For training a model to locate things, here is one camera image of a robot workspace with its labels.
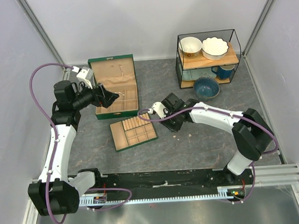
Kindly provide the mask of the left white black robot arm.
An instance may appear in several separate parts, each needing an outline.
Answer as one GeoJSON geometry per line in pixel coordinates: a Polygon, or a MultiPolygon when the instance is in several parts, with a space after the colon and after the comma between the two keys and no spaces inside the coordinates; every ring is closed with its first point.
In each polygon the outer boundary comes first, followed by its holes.
{"type": "Polygon", "coordinates": [[[98,193],[102,189],[103,181],[97,168],[82,169],[69,180],[70,150],[78,130],[80,111],[89,105],[108,108],[119,98],[119,94],[106,90],[103,84],[88,88],[83,83],[66,80],[54,85],[54,95],[46,163],[38,181],[30,184],[27,191],[41,216],[75,213],[81,195],[87,190],[98,193]]]}

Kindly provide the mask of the green jewelry box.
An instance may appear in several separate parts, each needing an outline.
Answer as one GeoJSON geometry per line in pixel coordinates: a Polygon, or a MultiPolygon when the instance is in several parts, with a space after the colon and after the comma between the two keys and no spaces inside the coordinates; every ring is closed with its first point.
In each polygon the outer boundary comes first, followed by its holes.
{"type": "Polygon", "coordinates": [[[94,58],[88,60],[94,79],[111,92],[120,96],[108,108],[98,107],[96,117],[99,120],[133,117],[139,110],[137,79],[132,54],[94,58]]]}

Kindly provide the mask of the green jewelry tray insert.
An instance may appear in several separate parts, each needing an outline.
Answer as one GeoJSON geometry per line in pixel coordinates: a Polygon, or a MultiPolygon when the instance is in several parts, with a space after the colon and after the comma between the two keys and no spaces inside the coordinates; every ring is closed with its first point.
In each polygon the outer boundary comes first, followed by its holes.
{"type": "Polygon", "coordinates": [[[153,124],[138,116],[110,124],[110,131],[117,152],[158,138],[153,124]]]}

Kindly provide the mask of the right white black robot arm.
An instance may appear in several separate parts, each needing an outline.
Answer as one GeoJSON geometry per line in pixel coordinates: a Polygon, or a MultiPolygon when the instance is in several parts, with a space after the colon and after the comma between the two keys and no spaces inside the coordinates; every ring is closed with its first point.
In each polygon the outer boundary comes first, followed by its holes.
{"type": "Polygon", "coordinates": [[[230,111],[212,107],[197,99],[186,102],[170,93],[163,101],[155,102],[152,110],[157,113],[162,125],[177,132],[183,123],[205,124],[232,134],[237,152],[227,163],[223,178],[229,185],[237,184],[243,171],[260,159],[271,143],[273,131],[254,109],[230,111]]]}

